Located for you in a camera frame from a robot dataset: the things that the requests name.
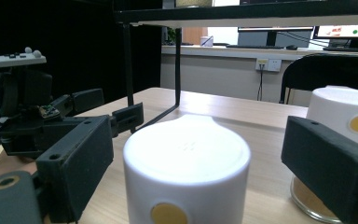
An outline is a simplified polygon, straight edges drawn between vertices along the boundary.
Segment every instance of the wooden table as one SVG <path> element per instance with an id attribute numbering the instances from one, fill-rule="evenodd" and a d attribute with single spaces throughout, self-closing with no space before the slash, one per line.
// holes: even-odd
<path id="1" fill-rule="evenodd" d="M 145 121 L 149 121 L 172 105 L 174 91 L 148 89 L 135 93 L 134 100 L 144 103 Z M 126 106 L 127 99 L 123 98 L 80 116 L 111 114 Z M 252 159 L 243 223 L 320 223 L 305 215 L 292 201 L 289 186 L 293 174 L 281 161 L 287 116 L 305 117 L 306 107 L 182 91 L 180 106 L 160 122 L 178 119 L 184 114 L 212 116 L 249 144 Z M 114 161 L 91 197 L 80 224 L 129 223 L 122 149 L 130 136 L 130 132 L 125 132 L 113 139 Z"/>

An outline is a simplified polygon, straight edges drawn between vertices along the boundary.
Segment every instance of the shelf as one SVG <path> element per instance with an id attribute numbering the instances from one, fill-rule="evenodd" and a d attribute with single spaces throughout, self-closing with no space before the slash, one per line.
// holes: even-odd
<path id="1" fill-rule="evenodd" d="M 329 0 L 115 11 L 117 23 L 180 27 L 358 24 L 358 1 Z"/>

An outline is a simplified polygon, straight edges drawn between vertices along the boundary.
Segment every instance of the black chair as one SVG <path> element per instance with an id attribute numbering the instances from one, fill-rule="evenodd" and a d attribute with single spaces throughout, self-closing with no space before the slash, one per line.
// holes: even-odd
<path id="1" fill-rule="evenodd" d="M 283 73 L 279 103 L 287 104 L 291 89 L 313 91 L 328 85 L 358 90 L 358 54 L 317 53 L 292 62 Z"/>

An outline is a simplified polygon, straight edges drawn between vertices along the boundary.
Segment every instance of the desk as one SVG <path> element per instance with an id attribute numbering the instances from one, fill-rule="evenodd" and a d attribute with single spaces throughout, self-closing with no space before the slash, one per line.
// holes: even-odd
<path id="1" fill-rule="evenodd" d="M 172 90 L 153 88 L 135 93 L 134 100 L 144 103 L 145 120 L 150 120 L 172 104 L 173 93 Z M 127 99 L 123 98 L 79 116 L 110 114 L 125 106 Z M 292 173 L 281 162 L 287 116 L 305 117 L 306 107 L 183 91 L 181 105 L 161 121 L 178 119 L 184 114 L 212 116 L 249 144 L 252 160 L 242 223 L 320 223 L 306 216 L 292 202 L 289 190 Z M 79 223 L 128 223 L 122 149 L 130 136 L 130 132 L 125 132 L 113 139 L 114 161 Z"/>

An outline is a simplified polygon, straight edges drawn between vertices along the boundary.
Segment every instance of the white lid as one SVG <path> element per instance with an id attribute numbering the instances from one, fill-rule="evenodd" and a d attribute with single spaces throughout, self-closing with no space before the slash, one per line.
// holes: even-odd
<path id="1" fill-rule="evenodd" d="M 211 117 L 185 115 L 135 133 L 124 146 L 131 169 L 163 182 L 202 184 L 236 175 L 251 152 L 234 132 Z"/>
<path id="2" fill-rule="evenodd" d="M 327 86 L 314 90 L 313 94 L 329 101 L 358 105 L 358 90 L 352 88 Z"/>

